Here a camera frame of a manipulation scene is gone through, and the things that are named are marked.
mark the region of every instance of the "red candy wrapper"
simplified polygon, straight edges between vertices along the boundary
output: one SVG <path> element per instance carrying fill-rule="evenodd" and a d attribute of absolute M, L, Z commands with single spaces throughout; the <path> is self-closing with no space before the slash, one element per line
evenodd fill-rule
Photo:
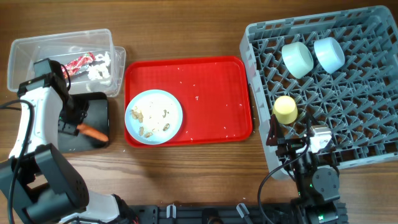
<path fill-rule="evenodd" d="M 65 67 L 68 70 L 69 76 L 72 77 L 74 74 L 76 74 L 77 71 L 80 70 L 82 66 L 89 64 L 94 60 L 95 56 L 91 52 L 88 52 L 85 53 L 83 56 L 79 57 L 78 59 L 69 62 L 67 65 L 65 65 Z M 62 72 L 65 79 L 67 79 L 68 75 L 63 67 L 62 67 Z"/>

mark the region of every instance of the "yellow cup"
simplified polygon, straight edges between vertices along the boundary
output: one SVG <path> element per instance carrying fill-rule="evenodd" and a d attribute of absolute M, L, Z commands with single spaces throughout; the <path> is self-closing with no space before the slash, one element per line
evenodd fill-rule
<path fill-rule="evenodd" d="M 293 123 L 297 118 L 297 105 L 290 96 L 280 96 L 275 100 L 272 113 L 280 124 Z"/>

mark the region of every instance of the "food residue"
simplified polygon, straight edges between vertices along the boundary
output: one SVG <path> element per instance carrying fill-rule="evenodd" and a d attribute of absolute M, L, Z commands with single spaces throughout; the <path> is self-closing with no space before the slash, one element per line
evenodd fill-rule
<path fill-rule="evenodd" d="M 146 134 L 144 135 L 144 137 L 145 137 L 145 138 L 149 138 L 149 137 L 151 137 L 153 134 L 154 134 L 154 133 L 146 133 Z"/>
<path fill-rule="evenodd" d="M 137 110 L 131 110 L 131 115 L 133 119 L 138 119 L 138 122 L 142 123 L 144 120 L 144 115 L 142 113 L 138 113 Z"/>
<path fill-rule="evenodd" d="M 164 126 L 163 131 L 167 131 L 169 127 L 170 127 L 170 124 L 167 123 L 167 124 Z"/>
<path fill-rule="evenodd" d="M 144 135 L 144 127 L 139 128 L 139 135 L 140 136 Z"/>

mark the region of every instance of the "white bowl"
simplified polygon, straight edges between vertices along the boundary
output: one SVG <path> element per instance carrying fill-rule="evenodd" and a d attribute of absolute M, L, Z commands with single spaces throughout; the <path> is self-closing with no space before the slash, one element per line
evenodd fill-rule
<path fill-rule="evenodd" d="M 311 52 L 301 42 L 283 46 L 282 58 L 284 59 L 287 70 L 298 79 L 302 78 L 313 68 Z"/>
<path fill-rule="evenodd" d="M 135 106 L 145 111 L 142 123 L 132 117 L 131 110 Z M 162 118 L 163 108 L 169 112 L 165 115 L 165 118 Z M 160 131 L 153 132 L 148 130 L 148 128 L 152 129 L 156 126 L 156 121 L 160 123 Z M 126 124 L 127 131 L 135 140 L 148 145 L 162 144 L 174 137 L 179 131 L 182 124 L 182 107 L 178 100 L 166 91 L 144 91 L 130 101 L 124 114 L 124 123 Z M 169 123 L 170 127 L 166 131 L 163 131 L 161 127 L 164 125 L 162 123 Z M 148 138 L 145 138 L 144 135 L 140 136 L 140 127 L 146 127 L 144 135 L 148 132 L 152 132 L 153 135 Z"/>
<path fill-rule="evenodd" d="M 332 37 L 317 40 L 313 44 L 315 54 L 323 69 L 332 74 L 337 71 L 345 63 L 343 49 L 340 44 Z"/>

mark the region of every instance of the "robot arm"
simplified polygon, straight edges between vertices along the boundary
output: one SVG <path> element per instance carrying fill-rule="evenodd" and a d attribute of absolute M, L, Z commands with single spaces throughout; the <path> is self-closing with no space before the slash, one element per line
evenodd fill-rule
<path fill-rule="evenodd" d="M 293 172 L 299 198 L 291 205 L 299 223 L 328 223 L 339 220 L 336 201 L 340 183 L 338 170 L 322 167 L 316 153 L 328 149 L 331 131 L 327 126 L 319 125 L 307 115 L 307 133 L 300 139 L 285 139 L 275 115 L 271 116 L 267 145 L 278 146 L 277 154 L 286 156 L 289 166 L 283 166 L 287 172 Z"/>
<path fill-rule="evenodd" d="M 73 99 L 67 90 L 61 65 L 45 59 L 34 64 L 36 78 L 21 83 L 18 97 L 33 105 L 33 126 L 29 145 L 20 158 L 30 110 L 22 105 L 17 141 L 9 159 L 0 164 L 0 188 L 8 198 L 15 170 L 21 160 L 14 187 L 14 210 L 24 223 L 57 223 L 72 220 L 109 223 L 136 216 L 117 195 L 91 192 L 73 166 L 61 155 L 58 132 L 77 135 L 77 125 L 86 116 L 88 103 Z M 35 176 L 44 175 L 47 183 L 30 188 Z"/>

